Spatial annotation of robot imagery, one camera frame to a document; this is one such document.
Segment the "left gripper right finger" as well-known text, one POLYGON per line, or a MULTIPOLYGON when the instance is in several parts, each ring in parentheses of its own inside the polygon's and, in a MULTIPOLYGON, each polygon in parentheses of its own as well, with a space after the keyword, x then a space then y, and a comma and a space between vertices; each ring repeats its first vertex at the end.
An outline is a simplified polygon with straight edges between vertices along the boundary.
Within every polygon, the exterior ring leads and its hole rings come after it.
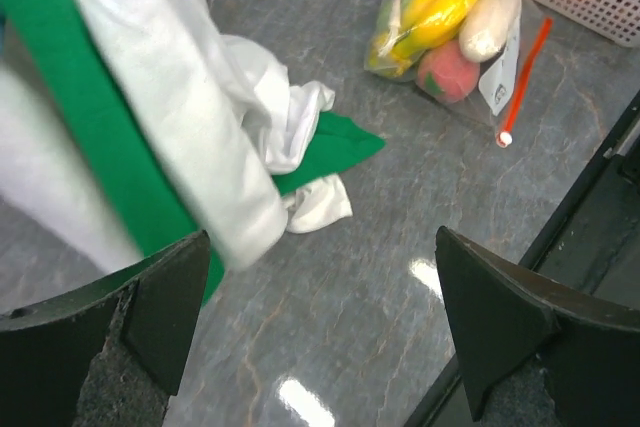
POLYGON ((639 312, 578 292, 440 227, 436 263, 470 416, 538 363, 561 426, 639 423, 639 312))

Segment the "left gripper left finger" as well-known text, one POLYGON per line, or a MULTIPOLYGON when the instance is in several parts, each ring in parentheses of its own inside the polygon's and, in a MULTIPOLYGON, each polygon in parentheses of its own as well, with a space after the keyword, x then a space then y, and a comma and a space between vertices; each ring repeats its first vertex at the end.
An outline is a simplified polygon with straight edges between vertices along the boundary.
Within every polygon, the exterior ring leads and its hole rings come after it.
POLYGON ((2 425, 162 425, 180 388, 209 261, 209 238, 197 232, 2 314, 2 425))

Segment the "pink peach with leaf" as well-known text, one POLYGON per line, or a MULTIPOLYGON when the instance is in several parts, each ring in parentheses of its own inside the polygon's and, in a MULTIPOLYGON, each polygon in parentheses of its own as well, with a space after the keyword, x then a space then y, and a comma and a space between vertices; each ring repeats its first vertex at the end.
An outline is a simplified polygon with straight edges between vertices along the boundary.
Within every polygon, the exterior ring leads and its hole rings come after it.
POLYGON ((477 86, 480 64, 467 59, 458 40, 450 40, 421 58, 415 84, 442 104, 465 99, 477 86))

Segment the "white radish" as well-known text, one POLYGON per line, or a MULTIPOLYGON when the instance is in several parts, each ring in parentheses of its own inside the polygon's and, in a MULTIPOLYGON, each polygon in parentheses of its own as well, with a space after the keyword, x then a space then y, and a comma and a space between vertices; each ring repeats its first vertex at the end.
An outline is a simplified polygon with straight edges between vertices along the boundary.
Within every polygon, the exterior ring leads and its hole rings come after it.
POLYGON ((522 9, 522 0, 478 0, 458 34, 463 56, 474 63, 493 58, 506 44, 522 9))

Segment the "clear zip top bag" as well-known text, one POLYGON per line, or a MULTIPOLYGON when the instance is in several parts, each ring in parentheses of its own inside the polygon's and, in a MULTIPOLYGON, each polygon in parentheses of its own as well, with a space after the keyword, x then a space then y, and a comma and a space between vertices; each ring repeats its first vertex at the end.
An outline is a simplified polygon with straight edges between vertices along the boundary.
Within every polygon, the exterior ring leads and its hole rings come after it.
POLYGON ((513 142, 552 21, 533 0, 382 0, 364 68, 513 142))

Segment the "yellow banana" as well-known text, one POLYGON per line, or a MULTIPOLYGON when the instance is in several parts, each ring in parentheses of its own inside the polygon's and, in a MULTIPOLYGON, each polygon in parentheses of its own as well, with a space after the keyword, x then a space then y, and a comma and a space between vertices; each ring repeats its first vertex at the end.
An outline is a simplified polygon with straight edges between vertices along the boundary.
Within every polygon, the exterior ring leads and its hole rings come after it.
POLYGON ((379 35, 370 44, 372 69, 389 69, 392 77, 409 69, 427 50, 455 37, 478 0, 411 0, 402 16, 402 32, 388 53, 377 49, 379 35))

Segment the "back white t-shirt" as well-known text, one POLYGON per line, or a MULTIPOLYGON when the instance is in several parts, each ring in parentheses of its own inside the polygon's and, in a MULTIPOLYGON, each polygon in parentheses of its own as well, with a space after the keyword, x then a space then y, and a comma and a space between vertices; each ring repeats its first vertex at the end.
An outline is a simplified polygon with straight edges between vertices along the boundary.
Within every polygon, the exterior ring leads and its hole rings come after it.
POLYGON ((57 109, 30 80, 1 64, 1 196, 107 274, 139 262, 57 109))

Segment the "white t-shirt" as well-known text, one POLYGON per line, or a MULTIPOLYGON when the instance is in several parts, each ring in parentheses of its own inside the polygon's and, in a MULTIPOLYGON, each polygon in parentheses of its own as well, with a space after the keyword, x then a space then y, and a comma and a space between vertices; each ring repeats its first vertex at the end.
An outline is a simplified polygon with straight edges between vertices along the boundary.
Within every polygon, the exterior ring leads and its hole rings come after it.
POLYGON ((57 109, 30 80, 1 64, 1 196, 107 274, 139 262, 57 109))
POLYGON ((144 136, 223 262, 244 270, 285 232, 352 213, 336 173, 289 194, 334 92, 290 82, 263 46, 220 33, 206 0, 76 0, 144 136))

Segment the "front white t-shirt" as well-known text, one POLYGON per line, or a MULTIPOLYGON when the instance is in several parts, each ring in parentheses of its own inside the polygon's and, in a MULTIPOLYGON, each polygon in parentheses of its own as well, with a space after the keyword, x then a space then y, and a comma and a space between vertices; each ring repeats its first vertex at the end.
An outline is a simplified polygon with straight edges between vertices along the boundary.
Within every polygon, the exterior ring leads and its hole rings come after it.
POLYGON ((334 92, 290 82, 263 46, 220 33, 206 0, 76 0, 144 136, 223 262, 244 270, 285 232, 352 213, 336 173, 289 194, 334 92))

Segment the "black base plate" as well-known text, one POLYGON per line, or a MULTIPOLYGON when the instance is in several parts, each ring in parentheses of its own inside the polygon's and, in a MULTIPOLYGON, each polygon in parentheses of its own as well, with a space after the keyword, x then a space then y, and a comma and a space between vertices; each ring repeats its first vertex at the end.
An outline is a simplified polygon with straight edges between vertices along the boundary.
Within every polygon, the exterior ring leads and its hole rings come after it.
MULTIPOLYGON (((514 263, 578 292, 639 312, 639 105, 616 122, 523 258, 514 263)), ((470 416, 456 351, 412 426, 561 426, 538 363, 499 385, 488 417, 470 416)))

